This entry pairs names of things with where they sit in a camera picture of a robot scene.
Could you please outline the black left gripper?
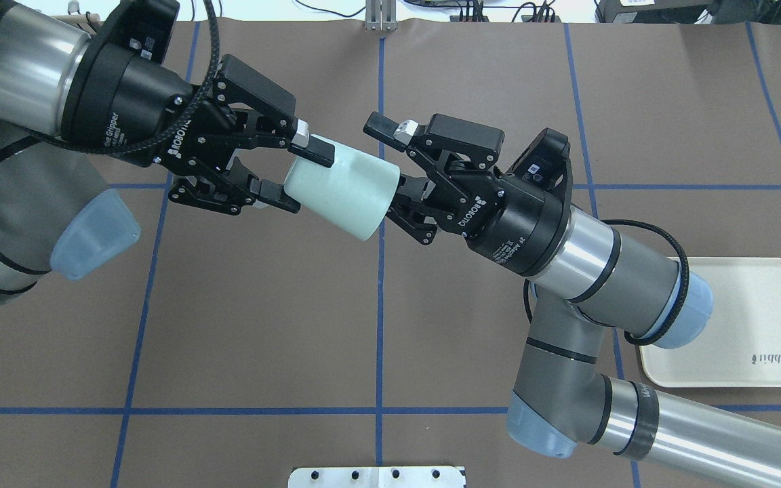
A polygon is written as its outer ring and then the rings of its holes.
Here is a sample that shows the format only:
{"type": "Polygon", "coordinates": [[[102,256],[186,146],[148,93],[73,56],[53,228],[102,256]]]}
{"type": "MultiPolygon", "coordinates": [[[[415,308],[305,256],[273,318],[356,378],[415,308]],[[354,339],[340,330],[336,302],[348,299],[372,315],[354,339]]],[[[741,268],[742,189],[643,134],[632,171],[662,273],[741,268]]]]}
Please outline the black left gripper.
{"type": "Polygon", "coordinates": [[[225,55],[209,92],[191,115],[199,87],[126,47],[90,47],[75,73],[75,141],[120,151],[130,143],[167,139],[118,158],[140,167],[161,165],[174,175],[174,203],[222,214],[301,204],[284,186],[254,175],[235,158],[239,149],[289,149],[328,169],[335,147],[295,118],[296,99],[235,56],[225,55]]]}

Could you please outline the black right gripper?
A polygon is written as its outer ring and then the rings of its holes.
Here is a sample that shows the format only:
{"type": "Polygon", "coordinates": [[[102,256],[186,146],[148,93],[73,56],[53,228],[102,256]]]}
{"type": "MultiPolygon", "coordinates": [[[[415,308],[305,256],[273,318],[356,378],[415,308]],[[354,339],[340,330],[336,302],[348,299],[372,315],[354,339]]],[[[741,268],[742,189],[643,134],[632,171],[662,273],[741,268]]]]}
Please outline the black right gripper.
{"type": "Polygon", "coordinates": [[[501,129],[436,114],[422,125],[369,115],[363,133],[414,161],[424,176],[402,175],[386,213],[426,246],[439,231],[520,276],[538,275],[560,247],[570,220],[562,201],[496,167],[501,129]]]}

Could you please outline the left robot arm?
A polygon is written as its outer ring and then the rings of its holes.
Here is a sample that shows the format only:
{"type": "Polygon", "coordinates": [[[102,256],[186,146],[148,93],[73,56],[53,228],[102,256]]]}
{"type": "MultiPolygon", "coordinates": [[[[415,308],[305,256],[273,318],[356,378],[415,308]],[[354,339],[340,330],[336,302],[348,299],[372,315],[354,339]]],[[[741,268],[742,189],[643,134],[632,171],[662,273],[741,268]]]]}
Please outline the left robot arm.
{"type": "Polygon", "coordinates": [[[204,80],[165,68],[179,9],[122,1],[86,32],[0,1],[0,306],[50,272],[81,280],[139,241],[133,213],[88,155],[164,167],[171,201],[234,215],[258,203],[300,210],[237,151],[334,164],[334,147],[296,117],[294,95],[220,55],[213,3],[204,80]]]}

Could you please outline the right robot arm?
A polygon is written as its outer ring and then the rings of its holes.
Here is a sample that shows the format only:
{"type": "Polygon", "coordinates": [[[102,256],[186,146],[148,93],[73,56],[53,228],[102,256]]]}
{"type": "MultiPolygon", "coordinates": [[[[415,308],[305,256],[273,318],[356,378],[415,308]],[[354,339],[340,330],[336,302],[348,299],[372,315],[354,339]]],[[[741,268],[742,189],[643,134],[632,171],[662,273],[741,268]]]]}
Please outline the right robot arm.
{"type": "Polygon", "coordinates": [[[543,129],[502,171],[495,127],[442,114],[397,123],[375,112],[363,131],[424,170],[400,176],[390,220],[424,245],[440,230],[460,235],[534,287],[507,413],[515,442],[554,458],[586,443],[729,485],[781,486],[781,427],[595,371],[605,330],[636,346],[678,348],[706,327],[714,299],[672,235],[628,222],[662,236],[676,260],[621,234],[621,220],[572,203],[567,136],[543,129]]]}

